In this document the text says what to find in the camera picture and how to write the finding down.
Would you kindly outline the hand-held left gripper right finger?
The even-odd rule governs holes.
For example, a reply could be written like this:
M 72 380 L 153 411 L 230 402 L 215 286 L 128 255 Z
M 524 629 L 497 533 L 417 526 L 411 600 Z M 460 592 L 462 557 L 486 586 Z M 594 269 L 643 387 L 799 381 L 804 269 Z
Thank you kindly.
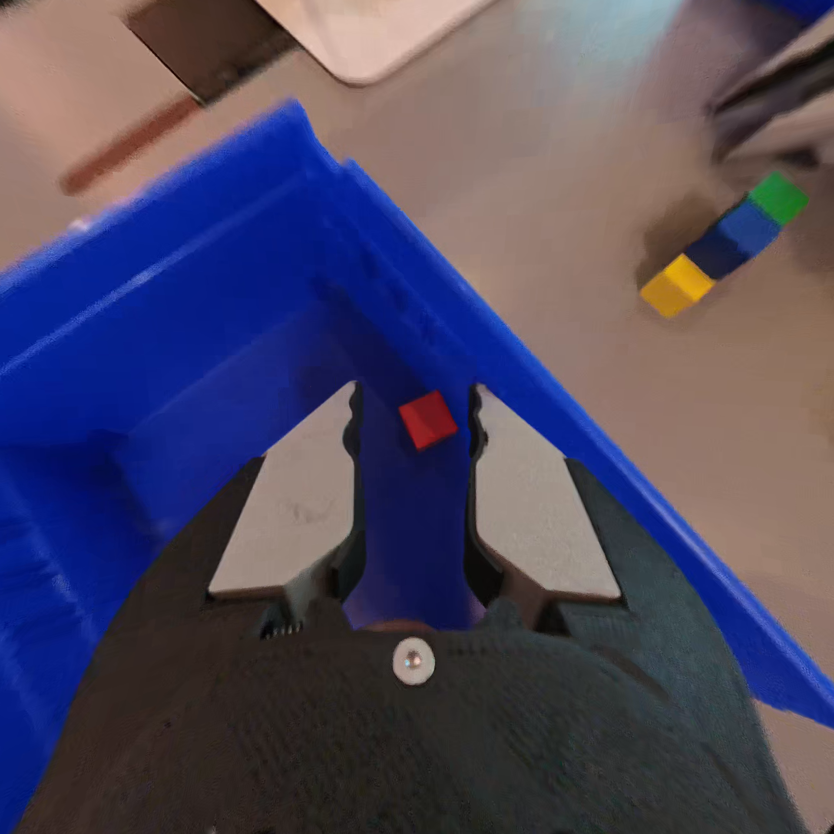
M 563 452 L 484 384 L 470 389 L 469 427 L 464 574 L 479 602 L 619 603 Z

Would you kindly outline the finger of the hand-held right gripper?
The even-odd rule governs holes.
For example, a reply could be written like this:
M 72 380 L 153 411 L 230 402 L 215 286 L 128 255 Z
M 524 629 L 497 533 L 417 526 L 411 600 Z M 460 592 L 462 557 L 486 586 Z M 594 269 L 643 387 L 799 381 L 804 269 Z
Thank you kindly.
M 832 26 L 811 26 L 778 53 L 718 93 L 709 105 L 709 112 L 719 113 L 817 69 L 832 58 L 832 42 Z
M 777 158 L 832 141 L 832 68 L 752 73 L 712 101 L 712 161 Z

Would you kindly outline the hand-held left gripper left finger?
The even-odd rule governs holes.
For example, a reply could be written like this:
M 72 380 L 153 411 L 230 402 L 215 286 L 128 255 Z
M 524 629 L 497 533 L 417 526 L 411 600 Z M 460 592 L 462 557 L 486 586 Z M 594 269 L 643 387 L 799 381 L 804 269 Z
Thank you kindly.
M 267 450 L 208 593 L 312 599 L 364 526 L 362 388 L 350 381 Z

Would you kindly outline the green wooden cube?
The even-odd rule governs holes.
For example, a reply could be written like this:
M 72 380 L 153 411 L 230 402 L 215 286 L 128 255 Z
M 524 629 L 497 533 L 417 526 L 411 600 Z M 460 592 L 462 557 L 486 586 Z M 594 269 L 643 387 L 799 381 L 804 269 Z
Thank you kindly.
M 747 198 L 781 228 L 795 220 L 809 202 L 808 195 L 779 171 L 758 182 Z

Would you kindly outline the blue wooden cube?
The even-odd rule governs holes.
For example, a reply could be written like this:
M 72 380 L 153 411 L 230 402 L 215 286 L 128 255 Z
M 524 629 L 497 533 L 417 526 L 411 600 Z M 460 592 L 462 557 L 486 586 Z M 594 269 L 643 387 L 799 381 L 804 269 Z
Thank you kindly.
M 683 254 L 708 278 L 718 281 L 757 257 L 780 232 L 780 224 L 745 199 L 707 227 Z

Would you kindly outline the red wooden cube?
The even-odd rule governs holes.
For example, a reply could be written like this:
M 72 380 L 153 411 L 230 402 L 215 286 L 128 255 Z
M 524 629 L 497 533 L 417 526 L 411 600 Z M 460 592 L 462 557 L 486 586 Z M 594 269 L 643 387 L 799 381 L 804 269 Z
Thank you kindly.
M 459 431 L 441 391 L 431 391 L 399 406 L 400 419 L 418 452 L 430 449 Z

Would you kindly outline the yellow wooden cube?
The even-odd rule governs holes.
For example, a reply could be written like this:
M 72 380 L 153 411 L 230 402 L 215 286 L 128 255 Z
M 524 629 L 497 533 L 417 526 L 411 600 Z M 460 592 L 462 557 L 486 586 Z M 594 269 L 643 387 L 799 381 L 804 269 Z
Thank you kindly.
M 640 297 L 661 317 L 671 319 L 698 304 L 716 283 L 682 254 L 642 286 Z

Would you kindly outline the grey desk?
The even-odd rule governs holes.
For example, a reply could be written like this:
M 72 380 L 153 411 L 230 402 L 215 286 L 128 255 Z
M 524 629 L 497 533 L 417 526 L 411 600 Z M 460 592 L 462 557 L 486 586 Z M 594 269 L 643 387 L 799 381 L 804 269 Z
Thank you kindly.
M 293 49 L 87 193 L 58 183 L 186 94 L 133 2 L 2 11 L 2 264 L 287 98 L 355 159 L 832 675 L 832 176 L 687 316 L 650 277 L 762 173 L 703 118 L 794 37 L 746 2 L 497 2 L 351 89 Z

